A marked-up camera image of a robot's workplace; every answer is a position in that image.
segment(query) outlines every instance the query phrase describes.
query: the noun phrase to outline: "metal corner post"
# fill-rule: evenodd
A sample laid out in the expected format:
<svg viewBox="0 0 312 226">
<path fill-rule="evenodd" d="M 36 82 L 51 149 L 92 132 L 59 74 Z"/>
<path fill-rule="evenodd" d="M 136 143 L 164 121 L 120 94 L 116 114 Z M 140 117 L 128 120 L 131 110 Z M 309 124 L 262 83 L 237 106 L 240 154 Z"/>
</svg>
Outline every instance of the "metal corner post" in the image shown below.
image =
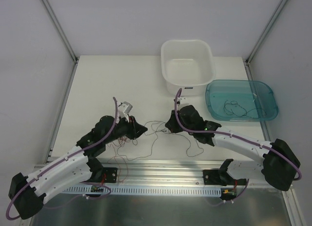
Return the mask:
<svg viewBox="0 0 312 226">
<path fill-rule="evenodd" d="M 50 3 L 49 3 L 49 0 L 41 0 L 41 1 L 42 1 L 43 6 L 45 7 L 50 19 L 51 19 L 54 27 L 56 28 L 59 36 L 61 37 L 70 57 L 72 58 L 72 60 L 74 62 L 76 62 L 78 60 L 78 57 L 75 55 L 75 53 L 74 53 L 74 51 L 73 51 L 73 49 L 72 49 L 72 47 L 71 47 L 71 45 L 67 39 L 62 27 L 61 27 L 56 15 L 55 15 L 55 13 L 54 13 L 54 11 L 53 11 Z"/>
<path fill-rule="evenodd" d="M 273 14 L 272 14 L 272 16 L 270 18 L 268 24 L 266 25 L 266 27 L 262 31 L 258 41 L 256 42 L 255 46 L 253 47 L 253 50 L 252 50 L 251 54 L 248 56 L 248 58 L 247 58 L 247 65 L 249 65 L 250 62 L 253 60 L 254 56 L 256 55 L 256 53 L 259 50 L 260 46 L 262 45 L 263 41 L 265 40 L 265 38 L 269 34 L 270 30 L 272 29 L 272 27 L 276 23 L 277 18 L 280 16 L 281 12 L 285 8 L 285 6 L 288 3 L 288 1 L 289 0 L 281 0 L 279 2 L 278 6 L 276 7 L 275 11 L 273 12 Z"/>
<path fill-rule="evenodd" d="M 61 122 L 62 117 L 63 117 L 63 113 L 64 113 L 65 106 L 66 106 L 66 103 L 67 103 L 68 95 L 69 95 L 69 92 L 70 92 L 70 88 L 71 88 L 73 80 L 74 80 L 74 76 L 75 76 L 75 72 L 76 72 L 76 69 L 77 69 L 77 65 L 78 65 L 78 61 L 76 61 L 76 63 L 74 64 L 72 72 L 71 72 L 71 75 L 69 77 L 69 80 L 68 80 L 68 83 L 67 83 L 67 87 L 66 87 L 66 90 L 65 90 L 65 94 L 64 94 L 64 97 L 63 97 L 63 100 L 62 100 L 62 104 L 61 104 L 61 107 L 59 109 L 59 113 L 58 113 L 58 116 L 57 116 L 57 121 L 56 121 L 56 123 L 54 125 L 54 128 L 53 128 L 53 133 L 52 133 L 52 136 L 51 136 L 51 139 L 50 139 L 50 142 L 49 142 L 49 146 L 48 146 L 46 157 L 44 159 L 44 163 L 47 163 L 49 157 L 52 154 L 52 150 L 53 150 L 53 147 L 54 147 L 57 135 L 58 135 L 60 122 Z"/>
</svg>

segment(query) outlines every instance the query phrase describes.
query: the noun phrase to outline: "robotic arm segment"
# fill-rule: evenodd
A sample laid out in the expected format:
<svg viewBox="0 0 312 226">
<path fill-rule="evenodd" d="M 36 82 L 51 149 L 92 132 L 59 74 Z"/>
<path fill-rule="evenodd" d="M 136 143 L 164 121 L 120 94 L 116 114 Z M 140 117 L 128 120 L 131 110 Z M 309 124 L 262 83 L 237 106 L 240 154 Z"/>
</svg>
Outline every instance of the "robotic arm segment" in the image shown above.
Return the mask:
<svg viewBox="0 0 312 226">
<path fill-rule="evenodd" d="M 251 171 L 250 168 L 254 165 L 248 164 L 247 169 L 249 169 L 249 172 L 247 171 L 246 174 L 249 176 L 246 176 L 246 178 L 263 179 L 260 176 L 260 173 L 262 173 L 265 180 L 273 187 L 282 191 L 287 191 L 290 188 L 298 171 L 294 167 L 299 168 L 300 162 L 284 141 L 276 139 L 274 143 L 271 143 L 238 135 L 218 123 L 204 121 L 192 105 L 185 106 L 177 111 L 177 117 L 184 128 L 179 125 L 175 111 L 172 110 L 170 119 L 165 124 L 172 133 L 178 133 L 185 129 L 203 144 L 217 145 L 247 156 L 253 159 L 259 167 L 254 167 L 253 171 Z M 239 169 L 242 168 L 236 167 L 234 171 L 234 163 L 231 164 L 232 162 L 232 159 L 228 159 L 223 163 L 219 169 L 219 178 L 215 178 L 216 180 L 218 179 L 219 182 L 226 184 L 232 182 L 234 177 L 242 177 L 242 175 L 237 175 Z"/>
</svg>

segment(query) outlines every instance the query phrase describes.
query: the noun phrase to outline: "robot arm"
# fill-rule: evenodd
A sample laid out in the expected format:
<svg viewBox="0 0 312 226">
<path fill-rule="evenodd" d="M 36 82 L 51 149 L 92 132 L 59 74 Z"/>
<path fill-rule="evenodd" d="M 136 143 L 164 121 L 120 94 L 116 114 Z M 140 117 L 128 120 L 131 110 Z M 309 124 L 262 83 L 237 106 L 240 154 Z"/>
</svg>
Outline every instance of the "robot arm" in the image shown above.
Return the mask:
<svg viewBox="0 0 312 226">
<path fill-rule="evenodd" d="M 260 141 L 239 135 L 219 123 L 204 121 L 192 105 L 185 103 L 185 98 L 175 98 L 175 110 L 165 126 L 172 132 L 189 132 L 200 143 L 224 147 L 249 157 L 253 161 L 234 161 L 227 159 L 217 172 L 218 176 L 209 176 L 216 185 L 229 185 L 233 180 L 266 180 L 273 187 L 287 191 L 299 171 L 300 162 L 283 140 L 274 143 Z"/>
<path fill-rule="evenodd" d="M 128 115 L 131 108 L 127 102 L 120 103 L 118 123 L 114 125 L 112 116 L 102 117 L 65 155 L 28 176 L 21 173 L 14 176 L 9 197 L 11 200 L 15 198 L 13 204 L 20 217 L 28 219 L 37 214 L 50 199 L 74 184 L 83 181 L 101 182 L 104 168 L 96 156 L 105 151 L 105 145 L 123 136 L 133 140 L 147 131 L 133 116 Z"/>
</svg>

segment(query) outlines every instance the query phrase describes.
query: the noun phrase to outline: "white wall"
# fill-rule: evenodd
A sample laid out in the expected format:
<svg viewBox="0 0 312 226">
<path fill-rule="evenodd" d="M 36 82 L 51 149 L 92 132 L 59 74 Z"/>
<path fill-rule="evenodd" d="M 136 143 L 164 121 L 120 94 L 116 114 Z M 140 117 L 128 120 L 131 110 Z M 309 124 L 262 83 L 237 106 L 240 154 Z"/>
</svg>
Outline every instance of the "white wall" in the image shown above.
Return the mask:
<svg viewBox="0 0 312 226">
<path fill-rule="evenodd" d="M 269 84 L 279 115 L 269 123 L 273 138 L 287 141 L 301 162 L 294 183 L 308 225 L 312 223 L 312 0 L 290 0 L 256 58 L 257 80 Z"/>
<path fill-rule="evenodd" d="M 202 39 L 214 56 L 247 58 L 280 0 L 49 0 L 77 55 L 160 55 Z"/>
<path fill-rule="evenodd" d="M 40 0 L 0 0 L 0 24 L 0 225 L 10 226 L 11 178 L 42 161 L 73 63 Z"/>
</svg>

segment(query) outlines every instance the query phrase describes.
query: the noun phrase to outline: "black joint housing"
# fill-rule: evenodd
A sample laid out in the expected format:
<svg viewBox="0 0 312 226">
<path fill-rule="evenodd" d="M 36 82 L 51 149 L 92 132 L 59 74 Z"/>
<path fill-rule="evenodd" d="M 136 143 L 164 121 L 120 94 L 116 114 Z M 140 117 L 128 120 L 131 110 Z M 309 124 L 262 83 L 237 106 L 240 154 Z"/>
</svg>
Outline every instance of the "black joint housing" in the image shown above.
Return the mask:
<svg viewBox="0 0 312 226">
<path fill-rule="evenodd" d="M 284 155 L 296 167 L 300 167 L 299 160 L 285 141 L 276 139 L 271 145 L 272 149 Z M 261 172 L 270 185 L 282 191 L 289 190 L 297 173 L 288 162 L 272 151 L 269 151 L 269 153 L 264 156 L 263 169 Z"/>
<path fill-rule="evenodd" d="M 11 186 L 9 190 L 9 198 L 13 199 L 14 196 L 23 188 L 28 182 L 27 177 L 24 177 L 21 173 L 15 175 L 12 178 Z M 18 211 L 20 217 L 26 220 L 36 215 L 43 208 L 43 199 L 45 194 L 38 197 L 35 194 L 35 190 L 28 186 L 14 201 L 14 206 Z"/>
</svg>

